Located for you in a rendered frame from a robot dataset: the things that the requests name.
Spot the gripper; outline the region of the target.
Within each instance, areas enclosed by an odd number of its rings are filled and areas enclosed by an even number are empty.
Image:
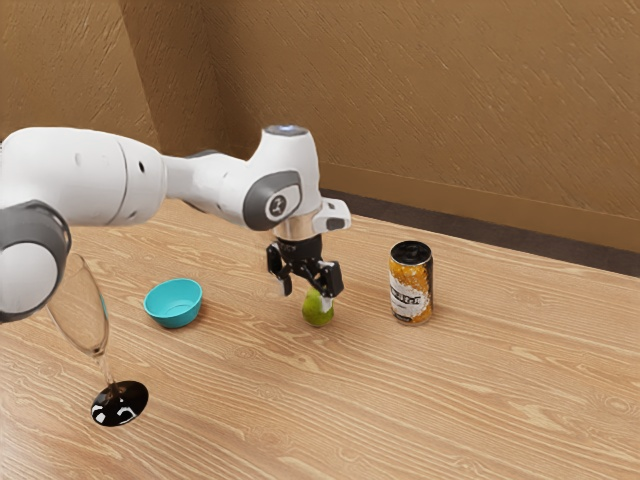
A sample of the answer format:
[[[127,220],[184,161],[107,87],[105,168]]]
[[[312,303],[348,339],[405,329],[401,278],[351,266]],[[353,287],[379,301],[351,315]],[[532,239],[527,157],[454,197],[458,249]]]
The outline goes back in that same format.
[[[283,296],[292,294],[292,276],[298,276],[312,288],[322,291],[321,311],[329,312],[334,300],[325,291],[343,291],[344,283],[340,264],[324,261],[322,248],[320,234],[296,241],[277,238],[266,248],[267,268],[278,280]]]

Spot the green pear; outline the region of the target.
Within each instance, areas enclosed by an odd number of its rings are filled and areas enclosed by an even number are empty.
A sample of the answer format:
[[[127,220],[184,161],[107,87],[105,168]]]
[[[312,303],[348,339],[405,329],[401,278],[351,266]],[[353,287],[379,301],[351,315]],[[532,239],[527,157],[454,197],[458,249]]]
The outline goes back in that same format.
[[[311,326],[322,327],[327,325],[334,317],[333,308],[329,312],[321,311],[320,292],[315,288],[310,288],[302,305],[303,319]]]

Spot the orange and white drink can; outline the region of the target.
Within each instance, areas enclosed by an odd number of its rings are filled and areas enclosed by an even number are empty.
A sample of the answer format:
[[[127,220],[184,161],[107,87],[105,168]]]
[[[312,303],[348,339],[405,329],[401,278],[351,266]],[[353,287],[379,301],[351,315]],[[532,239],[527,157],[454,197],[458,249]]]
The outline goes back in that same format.
[[[427,323],[434,308],[430,247],[416,240],[401,241],[391,248],[388,266],[394,317],[406,325]]]

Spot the teal bowl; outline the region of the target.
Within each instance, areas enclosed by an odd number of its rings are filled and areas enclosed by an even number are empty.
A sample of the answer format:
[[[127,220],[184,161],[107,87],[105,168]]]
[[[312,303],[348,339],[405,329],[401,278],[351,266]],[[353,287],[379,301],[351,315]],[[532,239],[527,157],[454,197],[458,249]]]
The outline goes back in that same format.
[[[189,278],[174,278],[153,287],[143,300],[149,317],[164,328],[182,328],[196,319],[203,299],[201,285]]]

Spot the clear champagne flute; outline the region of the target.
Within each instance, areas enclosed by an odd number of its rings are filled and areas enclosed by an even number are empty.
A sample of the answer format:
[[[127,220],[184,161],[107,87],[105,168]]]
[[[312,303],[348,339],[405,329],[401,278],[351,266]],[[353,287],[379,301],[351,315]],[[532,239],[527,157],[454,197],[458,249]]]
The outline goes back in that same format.
[[[63,336],[92,359],[103,374],[106,387],[96,395],[90,409],[94,422],[118,427],[139,417],[147,406],[149,391],[138,381],[117,381],[112,374],[106,354],[110,336],[106,302],[83,256],[69,254],[64,277],[47,310]]]

